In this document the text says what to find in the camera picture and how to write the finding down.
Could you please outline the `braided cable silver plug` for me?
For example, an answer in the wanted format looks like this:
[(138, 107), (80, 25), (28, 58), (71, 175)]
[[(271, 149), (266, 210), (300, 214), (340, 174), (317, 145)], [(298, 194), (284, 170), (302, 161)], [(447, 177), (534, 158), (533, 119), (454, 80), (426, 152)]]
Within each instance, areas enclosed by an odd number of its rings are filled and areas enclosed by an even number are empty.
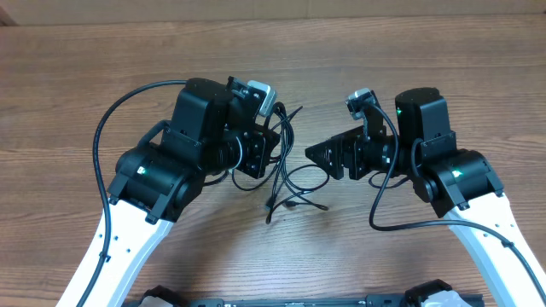
[(278, 171), (279, 163), (271, 162), (270, 165), (266, 167), (266, 172), (261, 178), (252, 178), (247, 174), (233, 169), (230, 171), (231, 182), (241, 191), (252, 192), (264, 186)]

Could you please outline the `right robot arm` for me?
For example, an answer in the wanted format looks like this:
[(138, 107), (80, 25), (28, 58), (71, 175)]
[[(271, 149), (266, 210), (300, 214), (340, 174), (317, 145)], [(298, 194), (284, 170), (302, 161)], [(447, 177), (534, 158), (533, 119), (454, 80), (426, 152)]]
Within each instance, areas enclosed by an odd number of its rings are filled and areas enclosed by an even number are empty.
[[(381, 232), (447, 227), (464, 245), (500, 306), (543, 306), (545, 272), (514, 219), (504, 185), (487, 158), (459, 148), (447, 101), (433, 87), (395, 98), (396, 119), (374, 91), (346, 98), (357, 128), (310, 146), (305, 156), (336, 180), (359, 180), (372, 171), (384, 182), (370, 208), (369, 225)], [(375, 213), (393, 177), (405, 176), (436, 219), (381, 226)]]

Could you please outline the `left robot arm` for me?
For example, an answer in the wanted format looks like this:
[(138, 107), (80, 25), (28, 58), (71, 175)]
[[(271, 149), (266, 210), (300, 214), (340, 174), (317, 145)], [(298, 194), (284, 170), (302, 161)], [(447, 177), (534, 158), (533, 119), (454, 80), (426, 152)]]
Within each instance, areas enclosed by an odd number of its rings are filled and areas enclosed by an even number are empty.
[(125, 94), (96, 128), (92, 159), (102, 217), (60, 306), (122, 305), (149, 256), (207, 186), (206, 177), (231, 170), (264, 176), (280, 136), (256, 119), (270, 119), (276, 91), (255, 80), (231, 77), (220, 84), (191, 78), (177, 81), (182, 89), (171, 119), (158, 122), (120, 156), (106, 185), (99, 142), (108, 118), (133, 96), (169, 84), (146, 84)]

